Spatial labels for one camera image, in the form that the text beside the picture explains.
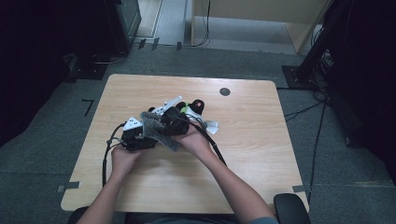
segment gray carpet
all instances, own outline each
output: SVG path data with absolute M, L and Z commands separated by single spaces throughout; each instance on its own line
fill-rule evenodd
M 111 64 L 103 80 L 63 83 L 35 116 L 29 128 L 0 148 L 0 223 L 66 223 L 57 187 L 68 181 L 90 127 L 106 80 L 111 74 L 224 77 L 273 80 L 287 87 L 281 65 L 299 65 L 304 56 L 176 47 L 133 47 L 123 61 Z M 279 90 L 285 114 L 314 105 L 312 91 Z M 89 103 L 94 100 L 87 117 Z M 291 142 L 305 184 L 322 105 L 288 121 Z M 318 141 L 310 213 L 312 223 L 384 223 L 396 220 L 396 188 L 382 161 L 364 148 L 344 144 L 343 129 L 326 105 Z M 115 217 L 122 223 L 122 214 Z

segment person's right arm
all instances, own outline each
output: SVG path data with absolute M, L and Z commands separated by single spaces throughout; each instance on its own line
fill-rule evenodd
M 241 223 L 259 217 L 275 218 L 261 195 L 219 160 L 207 140 L 193 126 L 186 135 L 174 139 L 212 173 Z

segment person's left arm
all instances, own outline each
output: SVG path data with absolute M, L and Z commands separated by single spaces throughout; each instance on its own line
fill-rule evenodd
M 78 221 L 78 224 L 111 223 L 122 182 L 125 179 L 125 176 L 127 176 L 134 167 L 137 158 L 145 152 L 146 150 L 130 152 L 124 149 L 121 145 L 114 147 L 111 152 L 113 168 L 110 178 L 107 180 L 107 183 L 91 206 Z

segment person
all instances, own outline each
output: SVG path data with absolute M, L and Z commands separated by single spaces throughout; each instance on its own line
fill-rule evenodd
M 219 160 L 208 141 L 193 126 L 190 126 L 185 135 L 173 136 L 173 138 L 211 172 L 240 223 L 277 223 L 274 214 L 260 194 Z M 130 152 L 121 145 L 114 147 L 111 152 L 113 165 L 111 175 L 78 223 L 111 223 L 122 182 L 133 169 L 136 160 L 145 153 L 147 150 Z M 151 223 L 188 223 L 188 220 L 169 222 L 169 219 L 159 218 Z M 195 220 L 191 223 L 211 222 Z

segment wooden desk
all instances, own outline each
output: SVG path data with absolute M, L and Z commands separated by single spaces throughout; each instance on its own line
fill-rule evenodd
M 192 0 L 192 44 L 194 17 L 206 17 L 208 3 L 209 0 Z M 331 3 L 332 0 L 215 0 L 210 3 L 210 17 L 285 22 L 294 49 L 301 52 Z
M 231 91 L 229 96 L 219 93 Z M 179 95 L 182 101 L 205 102 L 204 119 L 219 122 L 213 139 L 230 169 L 268 203 L 278 193 L 302 185 L 282 108 L 271 81 L 198 77 L 112 75 L 95 112 L 70 181 L 62 209 L 92 203 L 102 188 L 102 159 L 106 140 L 129 117 Z M 111 156 L 107 173 L 111 172 Z M 298 193 L 305 206 L 304 193 Z M 120 193 L 117 211 L 167 213 L 232 213 L 207 169 L 181 148 L 172 152 L 157 144 L 142 157 Z

